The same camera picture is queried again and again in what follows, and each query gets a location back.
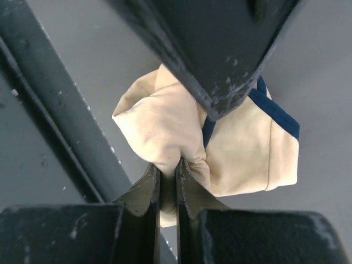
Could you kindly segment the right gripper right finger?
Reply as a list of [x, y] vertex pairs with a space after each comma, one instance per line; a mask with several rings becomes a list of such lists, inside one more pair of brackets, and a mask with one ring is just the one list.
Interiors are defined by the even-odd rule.
[[321, 214], [234, 210], [208, 192], [186, 160], [176, 170], [179, 263], [347, 263]]

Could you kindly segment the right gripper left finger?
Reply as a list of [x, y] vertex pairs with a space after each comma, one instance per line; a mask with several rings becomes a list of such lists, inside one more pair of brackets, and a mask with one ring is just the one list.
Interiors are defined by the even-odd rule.
[[1, 263], [159, 263], [161, 173], [111, 203], [13, 206], [1, 212]]

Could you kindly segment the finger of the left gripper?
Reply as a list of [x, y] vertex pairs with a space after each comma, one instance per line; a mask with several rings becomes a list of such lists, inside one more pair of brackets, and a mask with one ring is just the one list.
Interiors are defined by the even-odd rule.
[[275, 1], [109, 1], [212, 120], [238, 108], [303, 6]]

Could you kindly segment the beige underwear navy trim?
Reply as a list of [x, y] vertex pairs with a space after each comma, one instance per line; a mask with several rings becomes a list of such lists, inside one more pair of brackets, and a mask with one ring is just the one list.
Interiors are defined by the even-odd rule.
[[172, 180], [181, 158], [216, 197], [270, 191], [297, 182], [300, 126], [272, 101], [263, 78], [237, 109], [212, 121], [161, 65], [131, 85], [112, 118], [131, 149], [165, 178], [163, 228], [177, 223]]

